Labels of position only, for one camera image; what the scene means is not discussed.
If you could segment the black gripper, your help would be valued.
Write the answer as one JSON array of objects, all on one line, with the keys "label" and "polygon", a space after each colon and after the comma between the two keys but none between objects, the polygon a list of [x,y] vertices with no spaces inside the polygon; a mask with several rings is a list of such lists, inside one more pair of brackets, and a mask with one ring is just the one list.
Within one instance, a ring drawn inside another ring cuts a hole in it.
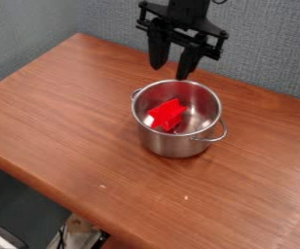
[{"label": "black gripper", "polygon": [[158,4],[142,0],[138,3],[136,28],[147,35],[151,67],[158,70],[166,64],[171,43],[184,48],[175,73],[178,80],[187,78],[202,56],[220,58],[227,33],[208,21],[207,12],[210,3],[220,5],[223,2],[168,0],[167,4]]}]

